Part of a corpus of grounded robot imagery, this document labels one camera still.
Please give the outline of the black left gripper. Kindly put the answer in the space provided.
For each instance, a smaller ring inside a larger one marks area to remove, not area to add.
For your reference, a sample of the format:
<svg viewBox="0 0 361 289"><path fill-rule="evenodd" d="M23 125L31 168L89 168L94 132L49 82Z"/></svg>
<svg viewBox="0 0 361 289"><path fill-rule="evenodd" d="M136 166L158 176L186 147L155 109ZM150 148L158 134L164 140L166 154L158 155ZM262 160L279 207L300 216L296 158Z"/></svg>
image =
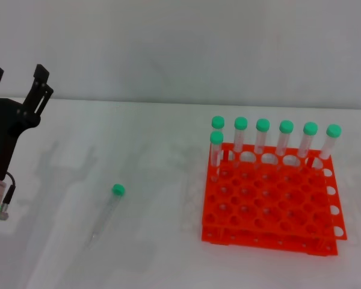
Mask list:
<svg viewBox="0 0 361 289"><path fill-rule="evenodd" d="M0 82L4 70L0 68ZM47 84L49 71L36 65L34 81L24 102L0 99L0 181L10 165L17 140L21 133L39 125L41 114L54 90Z"/></svg>

